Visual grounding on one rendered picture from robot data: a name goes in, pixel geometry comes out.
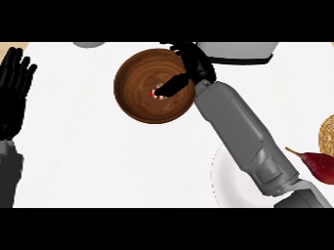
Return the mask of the white plate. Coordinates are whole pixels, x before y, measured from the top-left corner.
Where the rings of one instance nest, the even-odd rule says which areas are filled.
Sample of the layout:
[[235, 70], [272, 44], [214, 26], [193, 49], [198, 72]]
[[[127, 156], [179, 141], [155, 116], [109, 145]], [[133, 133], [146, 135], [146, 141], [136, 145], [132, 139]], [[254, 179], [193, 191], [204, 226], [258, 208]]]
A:
[[279, 198], [266, 196], [249, 175], [239, 169], [233, 156], [220, 147], [213, 161], [213, 188], [217, 201], [226, 208], [273, 208]]

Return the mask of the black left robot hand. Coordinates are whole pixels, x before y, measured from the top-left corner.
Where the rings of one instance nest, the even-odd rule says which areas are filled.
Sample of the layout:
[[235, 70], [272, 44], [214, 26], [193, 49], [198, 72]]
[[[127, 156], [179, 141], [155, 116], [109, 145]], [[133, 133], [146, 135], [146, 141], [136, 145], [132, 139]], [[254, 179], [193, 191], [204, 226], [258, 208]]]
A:
[[23, 130], [36, 70], [24, 49], [12, 47], [0, 64], [0, 141], [12, 140]]

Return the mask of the small grey round object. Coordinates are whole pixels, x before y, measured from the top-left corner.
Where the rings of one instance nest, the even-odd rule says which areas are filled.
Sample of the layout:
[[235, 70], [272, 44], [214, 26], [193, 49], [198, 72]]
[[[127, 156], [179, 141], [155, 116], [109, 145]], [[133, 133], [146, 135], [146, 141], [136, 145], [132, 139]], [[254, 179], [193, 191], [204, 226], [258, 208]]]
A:
[[92, 49], [105, 44], [105, 42], [74, 42], [80, 48]]

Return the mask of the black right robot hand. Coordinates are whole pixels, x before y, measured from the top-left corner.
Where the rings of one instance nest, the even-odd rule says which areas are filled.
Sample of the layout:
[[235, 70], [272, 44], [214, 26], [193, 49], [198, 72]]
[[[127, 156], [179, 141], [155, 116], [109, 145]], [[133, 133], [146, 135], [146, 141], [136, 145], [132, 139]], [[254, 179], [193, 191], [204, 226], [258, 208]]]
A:
[[155, 92], [157, 96], [173, 97], [189, 85], [189, 81], [198, 84], [202, 80], [211, 83], [217, 81], [217, 72], [211, 60], [193, 42], [170, 42], [170, 49], [182, 56], [186, 72], [176, 75]]

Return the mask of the dark red pear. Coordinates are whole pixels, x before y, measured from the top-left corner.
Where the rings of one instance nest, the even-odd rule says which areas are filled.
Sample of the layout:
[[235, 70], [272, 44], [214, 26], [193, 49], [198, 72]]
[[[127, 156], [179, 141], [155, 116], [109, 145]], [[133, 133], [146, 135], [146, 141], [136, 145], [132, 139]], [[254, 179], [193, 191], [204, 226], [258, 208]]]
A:
[[313, 177], [325, 184], [334, 186], [334, 157], [326, 153], [297, 152], [289, 147], [286, 150], [300, 157]]

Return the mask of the brown wooden bowl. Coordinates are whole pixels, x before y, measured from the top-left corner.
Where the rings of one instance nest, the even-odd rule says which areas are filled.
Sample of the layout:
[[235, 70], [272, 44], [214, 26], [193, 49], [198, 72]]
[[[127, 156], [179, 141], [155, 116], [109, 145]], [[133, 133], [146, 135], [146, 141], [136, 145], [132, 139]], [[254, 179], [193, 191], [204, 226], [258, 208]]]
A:
[[139, 121], [163, 124], [177, 119], [193, 105], [193, 82], [170, 98], [155, 96], [158, 88], [185, 72], [182, 57], [168, 49], [149, 49], [123, 64], [114, 79], [114, 95], [124, 112]]

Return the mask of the grey appliance with dark band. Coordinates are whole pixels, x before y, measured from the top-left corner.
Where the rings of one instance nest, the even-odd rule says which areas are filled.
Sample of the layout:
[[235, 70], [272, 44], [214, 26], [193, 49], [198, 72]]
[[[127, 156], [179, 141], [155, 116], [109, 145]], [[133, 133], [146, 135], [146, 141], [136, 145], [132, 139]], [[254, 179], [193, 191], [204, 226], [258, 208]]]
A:
[[199, 42], [213, 63], [257, 65], [272, 61], [277, 42]]

